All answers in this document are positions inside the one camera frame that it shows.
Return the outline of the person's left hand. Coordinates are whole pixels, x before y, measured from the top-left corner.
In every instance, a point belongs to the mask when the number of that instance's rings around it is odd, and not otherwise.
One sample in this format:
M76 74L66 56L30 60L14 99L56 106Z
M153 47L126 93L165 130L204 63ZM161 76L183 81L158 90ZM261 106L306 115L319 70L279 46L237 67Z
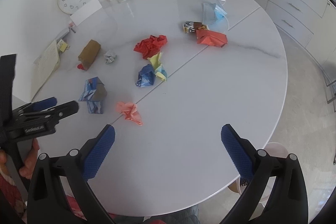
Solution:
M33 139L31 150L29 151L26 159L24 160L24 166L19 170L19 174L22 177L29 179L29 180L32 178L34 168L37 162L39 149L40 147L39 147L38 140ZM5 151L1 150L0 158L1 158L1 172L5 174L7 177L11 177L9 170L6 166L7 154L5 153Z

